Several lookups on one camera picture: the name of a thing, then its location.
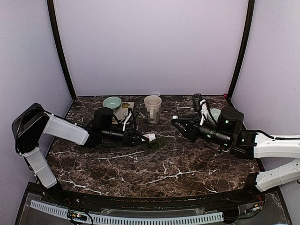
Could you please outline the small white pill bottle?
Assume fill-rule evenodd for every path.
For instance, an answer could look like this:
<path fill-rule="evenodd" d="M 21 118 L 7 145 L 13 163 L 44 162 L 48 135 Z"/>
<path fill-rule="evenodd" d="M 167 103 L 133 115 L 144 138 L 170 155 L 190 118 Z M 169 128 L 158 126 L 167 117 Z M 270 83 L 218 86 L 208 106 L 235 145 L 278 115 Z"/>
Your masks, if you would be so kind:
<path fill-rule="evenodd" d="M 156 135 L 154 133 L 144 134 L 143 136 L 148 138 L 149 142 L 156 140 Z"/>

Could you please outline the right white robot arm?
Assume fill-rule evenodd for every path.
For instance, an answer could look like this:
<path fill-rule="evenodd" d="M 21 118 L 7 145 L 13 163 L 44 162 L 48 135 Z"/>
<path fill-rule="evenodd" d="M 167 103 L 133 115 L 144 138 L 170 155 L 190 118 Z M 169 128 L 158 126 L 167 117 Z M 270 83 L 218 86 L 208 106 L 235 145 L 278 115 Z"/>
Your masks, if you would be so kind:
<path fill-rule="evenodd" d="M 216 124 L 211 124 L 199 116 L 172 117 L 172 124 L 190 142 L 201 138 L 217 144 L 221 150 L 239 159 L 293 158 L 293 161 L 275 169 L 256 172 L 247 177 L 245 189 L 240 191 L 239 199 L 250 203 L 257 192 L 292 181 L 300 180 L 300 137 L 271 136 L 263 131 L 243 130 L 244 114 L 227 106 L 221 110 Z"/>

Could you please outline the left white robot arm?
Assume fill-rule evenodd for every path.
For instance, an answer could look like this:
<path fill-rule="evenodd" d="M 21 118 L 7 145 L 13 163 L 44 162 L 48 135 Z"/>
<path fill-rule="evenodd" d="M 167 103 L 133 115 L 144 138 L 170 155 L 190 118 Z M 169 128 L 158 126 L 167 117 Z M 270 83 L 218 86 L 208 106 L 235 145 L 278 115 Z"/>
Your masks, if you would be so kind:
<path fill-rule="evenodd" d="M 50 113 L 41 104 L 34 103 L 12 123 L 15 151 L 24 157 L 31 172 L 48 189 L 48 197 L 55 204 L 63 204 L 66 193 L 57 187 L 59 182 L 40 150 L 41 136 L 51 135 L 88 148 L 94 148 L 104 140 L 124 147 L 134 147 L 156 139 L 154 133 L 142 134 L 137 131 L 132 108 L 128 109 L 127 117 L 117 124 L 113 124 L 114 118 L 111 108 L 102 107 L 94 112 L 94 118 L 88 125 L 83 126 Z"/>

